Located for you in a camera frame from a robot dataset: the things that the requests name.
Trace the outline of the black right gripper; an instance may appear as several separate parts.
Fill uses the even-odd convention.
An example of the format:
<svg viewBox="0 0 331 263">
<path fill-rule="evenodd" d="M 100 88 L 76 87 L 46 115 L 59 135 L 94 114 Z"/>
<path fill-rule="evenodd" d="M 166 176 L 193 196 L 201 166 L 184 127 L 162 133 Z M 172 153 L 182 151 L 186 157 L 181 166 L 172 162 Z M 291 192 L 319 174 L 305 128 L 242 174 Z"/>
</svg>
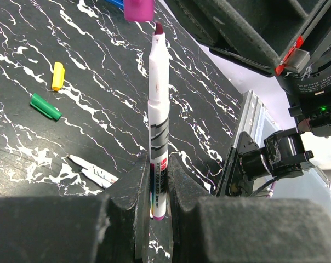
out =
<svg viewBox="0 0 331 263">
<path fill-rule="evenodd" d="M 180 25 L 224 59 L 264 76 L 296 49 L 316 62 L 331 45 L 331 1 L 167 1 Z"/>
</svg>

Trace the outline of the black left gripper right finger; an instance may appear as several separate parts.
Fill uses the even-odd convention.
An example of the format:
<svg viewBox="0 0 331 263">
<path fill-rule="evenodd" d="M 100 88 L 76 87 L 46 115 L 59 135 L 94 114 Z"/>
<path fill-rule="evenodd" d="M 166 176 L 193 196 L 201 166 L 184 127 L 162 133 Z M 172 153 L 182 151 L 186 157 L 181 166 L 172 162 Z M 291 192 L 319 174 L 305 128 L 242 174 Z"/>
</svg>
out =
<svg viewBox="0 0 331 263">
<path fill-rule="evenodd" d="M 331 218 L 307 199 L 214 197 L 168 162 L 172 262 L 331 262 Z"/>
</svg>

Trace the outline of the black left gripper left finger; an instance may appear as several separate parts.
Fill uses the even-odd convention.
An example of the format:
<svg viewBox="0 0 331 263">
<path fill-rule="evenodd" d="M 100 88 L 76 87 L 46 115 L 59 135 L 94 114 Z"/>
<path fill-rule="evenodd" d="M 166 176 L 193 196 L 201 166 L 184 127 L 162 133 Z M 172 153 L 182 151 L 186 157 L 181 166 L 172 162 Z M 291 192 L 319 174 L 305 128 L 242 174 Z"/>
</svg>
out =
<svg viewBox="0 0 331 263">
<path fill-rule="evenodd" d="M 0 198 L 0 262 L 146 262 L 148 154 L 93 196 Z"/>
</svg>

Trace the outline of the white pen with yellow end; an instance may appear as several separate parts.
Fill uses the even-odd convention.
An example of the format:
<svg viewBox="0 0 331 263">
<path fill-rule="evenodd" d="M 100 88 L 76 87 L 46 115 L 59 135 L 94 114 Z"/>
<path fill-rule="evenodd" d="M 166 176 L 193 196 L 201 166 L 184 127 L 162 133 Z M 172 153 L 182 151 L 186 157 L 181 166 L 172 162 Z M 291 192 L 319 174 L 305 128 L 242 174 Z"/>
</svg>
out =
<svg viewBox="0 0 331 263">
<path fill-rule="evenodd" d="M 82 159 L 81 157 L 75 156 L 75 155 L 69 155 L 68 158 L 73 161 L 74 163 L 76 163 L 77 165 L 81 166 L 82 169 L 87 169 L 92 171 L 94 174 L 106 179 L 108 182 L 111 182 L 112 184 L 114 184 L 117 180 L 118 177 L 112 175 L 111 173 L 103 170 L 102 168 L 98 167 L 95 164 L 92 164 L 84 159 Z"/>
</svg>

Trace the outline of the white pen with magenta end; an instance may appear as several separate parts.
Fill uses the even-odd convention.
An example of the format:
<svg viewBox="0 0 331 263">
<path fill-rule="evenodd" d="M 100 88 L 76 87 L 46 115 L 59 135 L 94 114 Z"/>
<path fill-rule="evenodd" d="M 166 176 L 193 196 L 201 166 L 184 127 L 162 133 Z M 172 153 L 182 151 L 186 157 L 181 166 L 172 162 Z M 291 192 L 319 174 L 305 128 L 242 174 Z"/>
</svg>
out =
<svg viewBox="0 0 331 263">
<path fill-rule="evenodd" d="M 151 213 L 157 221 L 163 220 L 167 208 L 169 113 L 169 53 L 166 34 L 157 21 L 149 54 L 147 102 Z"/>
</svg>

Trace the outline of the yellow pen cap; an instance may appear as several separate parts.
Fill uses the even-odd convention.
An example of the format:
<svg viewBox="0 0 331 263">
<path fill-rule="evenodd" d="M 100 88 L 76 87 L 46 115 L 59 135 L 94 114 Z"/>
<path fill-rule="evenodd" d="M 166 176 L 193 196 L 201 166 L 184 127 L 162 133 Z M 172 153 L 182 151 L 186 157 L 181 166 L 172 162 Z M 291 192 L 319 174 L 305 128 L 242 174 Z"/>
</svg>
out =
<svg viewBox="0 0 331 263">
<path fill-rule="evenodd" d="M 52 90 L 59 91 L 63 87 L 65 69 L 62 63 L 54 63 L 53 79 L 52 79 Z"/>
</svg>

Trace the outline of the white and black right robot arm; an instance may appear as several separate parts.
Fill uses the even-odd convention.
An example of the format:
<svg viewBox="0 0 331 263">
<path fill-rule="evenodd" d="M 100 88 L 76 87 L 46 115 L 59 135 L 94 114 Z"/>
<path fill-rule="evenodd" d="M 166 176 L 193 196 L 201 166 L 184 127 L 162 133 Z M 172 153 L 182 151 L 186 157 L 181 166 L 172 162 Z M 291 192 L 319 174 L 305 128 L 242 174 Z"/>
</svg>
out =
<svg viewBox="0 0 331 263">
<path fill-rule="evenodd" d="M 331 0 L 168 1 L 210 52 L 285 91 L 301 132 L 331 136 Z"/>
</svg>

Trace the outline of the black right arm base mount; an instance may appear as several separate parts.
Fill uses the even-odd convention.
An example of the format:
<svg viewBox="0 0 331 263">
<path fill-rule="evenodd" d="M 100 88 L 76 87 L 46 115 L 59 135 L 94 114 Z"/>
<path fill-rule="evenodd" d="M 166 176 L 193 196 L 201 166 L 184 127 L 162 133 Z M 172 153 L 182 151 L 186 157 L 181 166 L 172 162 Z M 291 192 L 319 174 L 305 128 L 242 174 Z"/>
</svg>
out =
<svg viewBox="0 0 331 263">
<path fill-rule="evenodd" d="M 303 175 L 314 168 L 312 151 L 304 148 L 296 128 L 279 130 L 259 147 L 245 131 L 231 147 L 216 196 L 255 197 L 274 182 Z"/>
</svg>

